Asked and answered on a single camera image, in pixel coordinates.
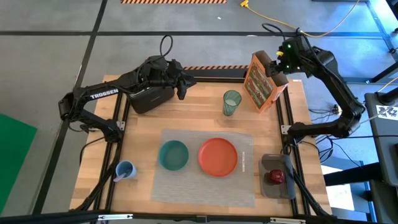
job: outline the teal bowl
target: teal bowl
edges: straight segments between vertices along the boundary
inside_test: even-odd
[[[171,171],[184,168],[187,165],[188,158],[188,148],[184,143],[177,140],[166,142],[159,151],[160,164]]]

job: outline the green glass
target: green glass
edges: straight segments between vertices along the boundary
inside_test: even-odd
[[[224,93],[224,107],[223,114],[225,116],[231,116],[236,108],[242,101],[242,96],[235,90],[228,90]]]

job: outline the gray placemat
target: gray placemat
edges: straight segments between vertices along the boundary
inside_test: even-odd
[[[204,173],[198,163],[200,146],[211,138],[224,138],[238,152],[238,165],[226,177]],[[178,140],[189,150],[188,164],[179,171],[169,171],[157,163],[152,200],[197,203],[228,207],[254,207],[253,138],[249,134],[163,130],[162,142]]]

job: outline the green mat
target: green mat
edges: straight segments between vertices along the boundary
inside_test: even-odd
[[[32,126],[0,114],[0,213],[7,202],[36,131],[37,129]]]

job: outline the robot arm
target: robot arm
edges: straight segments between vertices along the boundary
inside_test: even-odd
[[[98,128],[104,134],[105,141],[118,142],[121,131],[117,122],[103,119],[84,110],[87,102],[118,93],[138,93],[149,87],[172,86],[177,88],[177,96],[183,100],[187,88],[196,84],[195,79],[183,72],[180,62],[166,61],[163,56],[151,56],[140,67],[121,75],[117,80],[97,85],[77,88],[67,93],[58,102],[60,117],[69,122],[81,121],[80,126],[88,132],[90,128]]]
[[[343,113],[332,122],[322,124],[294,123],[288,130],[295,142],[300,142],[305,136],[331,134],[338,138],[348,137],[356,128],[365,107],[355,98],[338,73],[335,56],[327,50],[312,47],[304,35],[289,38],[282,43],[278,51],[278,60],[270,63],[267,76],[279,72],[285,74],[305,72],[307,78],[319,78],[330,91],[341,107]]]

